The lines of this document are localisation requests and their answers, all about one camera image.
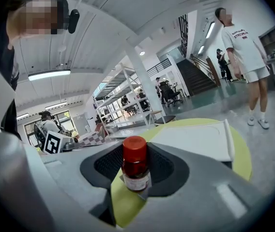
white sneaker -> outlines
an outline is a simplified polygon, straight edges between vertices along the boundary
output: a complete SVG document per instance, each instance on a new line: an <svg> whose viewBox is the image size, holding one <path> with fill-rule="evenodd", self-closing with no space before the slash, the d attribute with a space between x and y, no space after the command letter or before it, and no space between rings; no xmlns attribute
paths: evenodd
<svg viewBox="0 0 275 232"><path fill-rule="evenodd" d="M261 125L262 128L268 129L270 127L269 122L266 119L259 119L258 123Z"/></svg>
<svg viewBox="0 0 275 232"><path fill-rule="evenodd" d="M248 123L249 126L253 126L255 124L255 117L254 116L250 116L248 118L247 123Z"/></svg>

checkered cloth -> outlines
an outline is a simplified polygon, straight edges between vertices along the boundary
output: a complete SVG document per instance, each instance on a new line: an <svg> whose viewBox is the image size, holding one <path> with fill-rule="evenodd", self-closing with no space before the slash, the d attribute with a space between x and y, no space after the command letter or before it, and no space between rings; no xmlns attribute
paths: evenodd
<svg viewBox="0 0 275 232"><path fill-rule="evenodd" d="M99 132L93 131L80 136L78 142L81 144L81 146L101 145L105 142L105 139L99 135Z"/></svg>

white t-shirt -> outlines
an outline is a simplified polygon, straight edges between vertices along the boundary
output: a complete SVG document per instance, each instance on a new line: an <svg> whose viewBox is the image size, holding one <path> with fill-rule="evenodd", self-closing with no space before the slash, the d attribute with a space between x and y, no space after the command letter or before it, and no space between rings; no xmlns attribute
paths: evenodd
<svg viewBox="0 0 275 232"><path fill-rule="evenodd" d="M225 48L233 48L235 60L242 74L265 66L253 39L241 25L224 27L221 36Z"/></svg>
<svg viewBox="0 0 275 232"><path fill-rule="evenodd" d="M53 131L53 132L60 132L58 126L54 121L51 120L45 120L41 122L41 125L44 125L47 131Z"/></svg>
<svg viewBox="0 0 275 232"><path fill-rule="evenodd" d="M158 89L159 89L159 87L160 87L160 83L159 82L157 82L156 81L156 86L158 87Z"/></svg>

brown glass bottle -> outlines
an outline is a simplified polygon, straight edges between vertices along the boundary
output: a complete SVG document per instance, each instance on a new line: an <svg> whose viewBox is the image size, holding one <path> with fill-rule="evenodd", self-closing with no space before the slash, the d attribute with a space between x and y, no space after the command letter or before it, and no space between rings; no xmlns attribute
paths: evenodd
<svg viewBox="0 0 275 232"><path fill-rule="evenodd" d="M150 178L146 141L142 137L132 136L126 138L122 145L124 183L130 191L141 192L146 189Z"/></svg>

polished floor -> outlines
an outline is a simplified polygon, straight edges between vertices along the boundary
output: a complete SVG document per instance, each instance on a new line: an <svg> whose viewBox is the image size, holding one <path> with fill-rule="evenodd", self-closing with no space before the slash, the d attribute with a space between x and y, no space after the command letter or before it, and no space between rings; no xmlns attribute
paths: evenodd
<svg viewBox="0 0 275 232"><path fill-rule="evenodd" d="M164 104L163 108L167 115L175 115L220 102L225 98L231 97L232 95L242 94L246 92L246 90L247 85L244 81L236 81L231 83L225 82L225 80L222 79L220 87L207 90L191 98L182 98L183 103L177 102L175 103L175 106L170 105L167 107L167 105Z"/></svg>
<svg viewBox="0 0 275 232"><path fill-rule="evenodd" d="M251 182L265 195L275 191L275 91L268 93L266 117L270 128L264 130L256 122L254 126L247 125L248 105L247 92L223 99L198 109L193 109L176 115L177 120L186 118L228 119L245 140L252 160ZM260 109L257 104L255 116L259 117Z"/></svg>

